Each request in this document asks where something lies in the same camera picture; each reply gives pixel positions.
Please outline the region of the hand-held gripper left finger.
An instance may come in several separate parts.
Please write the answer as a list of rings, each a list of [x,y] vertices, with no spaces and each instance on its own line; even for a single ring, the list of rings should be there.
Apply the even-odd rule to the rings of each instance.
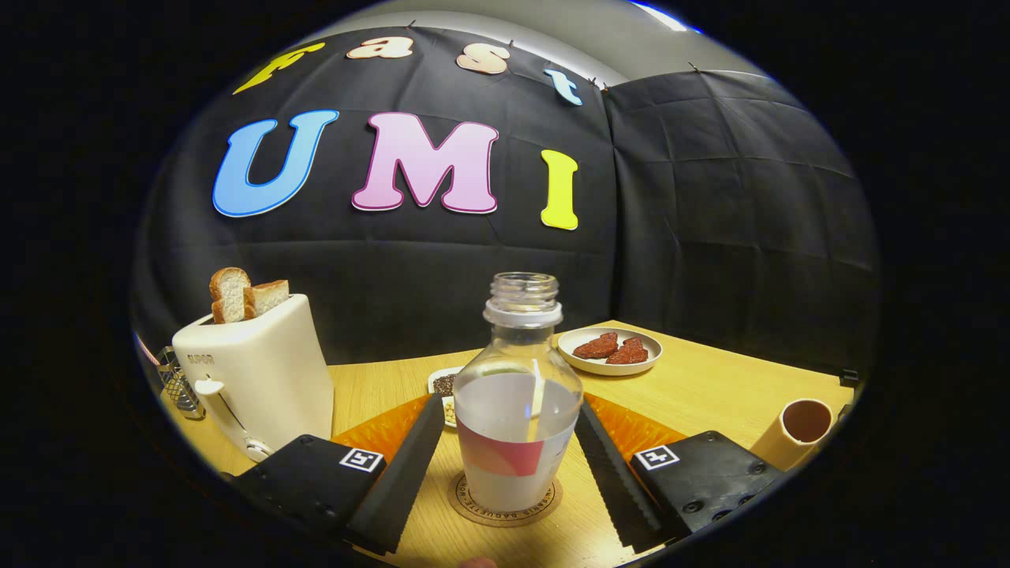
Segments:
[[[426,394],[331,441],[300,435],[232,485],[315,538],[394,553],[443,434],[443,399]]]

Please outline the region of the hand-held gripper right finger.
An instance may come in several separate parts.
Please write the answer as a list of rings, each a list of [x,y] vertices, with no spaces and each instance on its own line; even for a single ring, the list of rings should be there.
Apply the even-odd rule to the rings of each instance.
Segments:
[[[783,474],[720,432],[686,436],[591,393],[576,436],[621,545],[636,553],[721,520]]]

